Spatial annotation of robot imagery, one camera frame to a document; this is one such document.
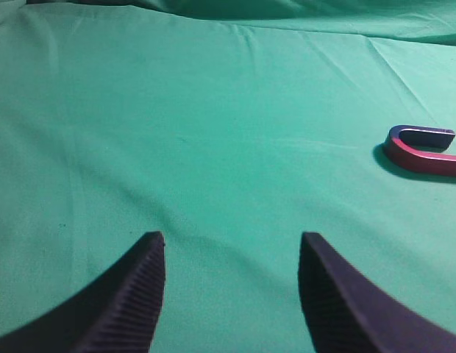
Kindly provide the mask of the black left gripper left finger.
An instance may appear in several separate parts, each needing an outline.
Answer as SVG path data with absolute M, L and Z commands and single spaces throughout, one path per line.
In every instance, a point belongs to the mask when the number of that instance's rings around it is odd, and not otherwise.
M 80 292 L 1 336 L 0 352 L 148 352 L 164 290 L 164 237 L 147 232 Z

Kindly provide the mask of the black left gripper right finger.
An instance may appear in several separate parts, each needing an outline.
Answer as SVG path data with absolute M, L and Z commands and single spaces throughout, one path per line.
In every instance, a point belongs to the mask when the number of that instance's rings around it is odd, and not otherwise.
M 304 232 L 299 297 L 317 352 L 456 352 L 456 335 L 363 276 L 317 232 Z

